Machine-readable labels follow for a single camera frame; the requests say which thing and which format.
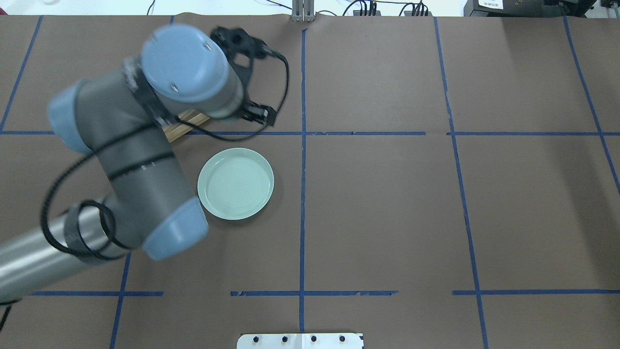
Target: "plate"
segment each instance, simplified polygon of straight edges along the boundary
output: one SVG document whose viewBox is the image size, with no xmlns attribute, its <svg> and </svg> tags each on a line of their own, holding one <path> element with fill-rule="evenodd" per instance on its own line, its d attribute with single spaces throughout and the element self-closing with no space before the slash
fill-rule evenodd
<svg viewBox="0 0 620 349">
<path fill-rule="evenodd" d="M 228 220 L 260 211 L 273 192 L 273 170 L 259 153 L 230 148 L 206 162 L 198 176 L 198 197 L 207 211 Z"/>
</svg>

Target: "light blue cap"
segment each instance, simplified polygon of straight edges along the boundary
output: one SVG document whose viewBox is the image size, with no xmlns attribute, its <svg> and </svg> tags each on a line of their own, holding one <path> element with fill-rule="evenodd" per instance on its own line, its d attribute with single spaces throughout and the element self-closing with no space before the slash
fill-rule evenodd
<svg viewBox="0 0 620 349">
<path fill-rule="evenodd" d="M 146 238 L 142 249 L 152 260 L 183 252 L 206 236 L 209 225 L 197 197 L 185 201 Z"/>
<path fill-rule="evenodd" d="M 47 105 L 47 119 L 52 131 L 63 140 L 69 149 L 90 154 L 92 150 L 86 146 L 79 135 L 76 122 L 76 100 L 79 89 L 85 82 L 86 80 L 81 80 L 52 98 Z"/>
<path fill-rule="evenodd" d="M 141 64 L 158 93 L 184 103 L 202 102 L 219 93 L 230 67 L 222 49 L 187 24 L 155 30 L 142 47 Z"/>
</svg>

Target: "vertical blue tape line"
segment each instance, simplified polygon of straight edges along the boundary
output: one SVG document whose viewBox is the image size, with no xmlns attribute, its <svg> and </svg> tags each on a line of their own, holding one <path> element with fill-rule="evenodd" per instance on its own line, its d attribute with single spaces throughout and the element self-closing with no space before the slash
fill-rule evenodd
<svg viewBox="0 0 620 349">
<path fill-rule="evenodd" d="M 120 281 L 120 290 L 118 292 L 117 312 L 114 316 L 114 327 L 112 327 L 112 337 L 110 339 L 110 349 L 114 349 L 116 345 L 116 337 L 118 333 L 118 325 L 120 323 L 120 313 L 123 309 L 123 298 L 125 297 L 125 285 L 127 284 L 127 274 L 129 274 L 129 263 L 131 261 L 131 253 L 125 257 L 125 268 L 123 269 L 123 278 Z"/>
<path fill-rule="evenodd" d="M 583 91 L 585 92 L 585 97 L 588 99 L 588 105 L 590 106 L 590 112 L 592 112 L 592 117 L 594 118 L 596 130 L 598 131 L 598 136 L 601 139 L 601 144 L 603 145 L 603 150 L 605 151 L 605 157 L 607 157 L 607 162 L 609 163 L 609 169 L 611 170 L 611 175 L 614 177 L 614 182 L 616 183 L 616 190 L 618 190 L 618 194 L 620 194 L 620 181 L 618 181 L 618 175 L 616 174 L 614 163 L 613 161 L 611 161 L 611 155 L 609 154 L 609 149 L 607 149 L 607 142 L 605 142 L 605 136 L 603 135 L 603 129 L 601 128 L 601 124 L 598 122 L 598 116 L 596 115 L 596 110 L 594 109 L 594 103 L 592 103 L 592 98 L 590 97 L 590 90 L 588 90 L 588 85 L 585 83 L 585 78 L 583 77 L 581 65 L 579 65 L 579 59 L 577 58 L 577 52 L 575 51 L 575 45 L 573 45 L 573 38 L 570 35 L 569 20 L 568 20 L 568 17 L 566 16 L 564 16 L 564 29 L 566 30 L 566 37 L 569 40 L 570 52 L 573 54 L 573 60 L 575 60 L 575 66 L 577 67 L 577 74 L 579 74 L 579 79 L 582 82 Z"/>
<path fill-rule="evenodd" d="M 306 289 L 306 30 L 301 31 L 301 219 L 299 228 L 299 332 L 304 333 Z"/>
<path fill-rule="evenodd" d="M 435 22 L 435 37 L 437 39 L 437 52 L 439 54 L 439 63 L 441 67 L 441 78 L 443 80 L 443 93 L 446 98 L 446 108 L 448 110 L 448 117 L 450 123 L 450 135 L 452 137 L 452 149 L 454 151 L 454 161 L 456 162 L 456 174 L 459 179 L 459 189 L 461 192 L 461 204 L 463 205 L 463 217 L 465 219 L 465 229 L 467 230 L 467 240 L 469 241 L 469 258 L 471 259 L 471 270 L 474 276 L 474 287 L 476 289 L 476 301 L 478 304 L 478 317 L 480 319 L 480 330 L 482 333 L 482 344 L 485 349 L 489 348 L 489 341 L 487 339 L 487 326 L 484 322 L 484 311 L 482 308 L 482 296 L 480 295 L 480 283 L 478 282 L 478 269 L 476 266 L 476 254 L 474 253 L 474 240 L 471 236 L 471 227 L 469 225 L 469 213 L 467 212 L 467 201 L 465 198 L 465 188 L 463 186 L 463 173 L 461 172 L 461 160 L 459 159 L 459 152 L 456 146 L 456 134 L 454 131 L 454 120 L 452 119 L 452 108 L 450 108 L 450 101 L 448 100 L 448 81 L 446 80 L 446 69 L 443 64 L 443 52 L 441 51 L 441 39 L 439 36 L 439 24 L 437 17 L 433 17 Z"/>
<path fill-rule="evenodd" d="M 26 68 L 26 63 L 28 63 L 28 58 L 30 57 L 30 52 L 32 51 L 32 47 L 35 45 L 35 40 L 37 39 L 37 34 L 39 31 L 39 28 L 41 27 L 41 21 L 43 21 L 43 16 L 39 16 L 39 20 L 37 21 L 37 26 L 35 27 L 34 33 L 32 33 L 32 38 L 30 39 L 30 45 L 28 45 L 28 50 L 26 51 L 26 56 L 24 56 L 24 61 L 22 62 L 22 66 L 19 68 L 19 73 L 17 74 L 17 78 L 15 79 L 15 84 L 13 85 L 13 90 L 11 91 L 9 102 L 6 104 L 4 115 L 2 116 L 2 121 L 0 121 L 0 132 L 4 130 L 4 124 L 6 123 L 7 117 L 9 117 L 9 111 L 11 111 L 11 104 L 13 104 L 13 99 L 15 98 L 15 93 L 17 92 L 19 81 L 21 81 L 22 75 L 24 74 L 24 69 Z"/>
</svg>

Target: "light green plate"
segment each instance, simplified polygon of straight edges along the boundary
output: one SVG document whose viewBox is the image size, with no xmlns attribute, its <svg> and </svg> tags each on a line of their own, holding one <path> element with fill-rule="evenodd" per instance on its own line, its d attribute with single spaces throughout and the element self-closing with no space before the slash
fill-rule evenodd
<svg viewBox="0 0 620 349">
<path fill-rule="evenodd" d="M 231 148 L 206 162 L 198 177 L 198 197 L 213 215 L 239 220 L 260 211 L 273 192 L 273 171 L 259 153 Z"/>
</svg>

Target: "wooden block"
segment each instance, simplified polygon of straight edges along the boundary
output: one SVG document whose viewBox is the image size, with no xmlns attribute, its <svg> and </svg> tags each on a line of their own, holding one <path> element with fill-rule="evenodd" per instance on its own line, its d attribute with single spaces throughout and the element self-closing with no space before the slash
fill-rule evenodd
<svg viewBox="0 0 620 349">
<path fill-rule="evenodd" d="M 209 119 L 208 116 L 196 110 L 187 111 L 183 115 L 181 115 L 180 118 L 181 120 L 190 122 L 194 125 L 201 125 Z M 178 124 L 165 127 L 164 133 L 166 134 L 166 138 L 168 138 L 168 142 L 172 143 L 174 140 L 177 140 L 179 137 L 183 136 L 191 130 L 192 128 L 190 126 Z"/>
</svg>

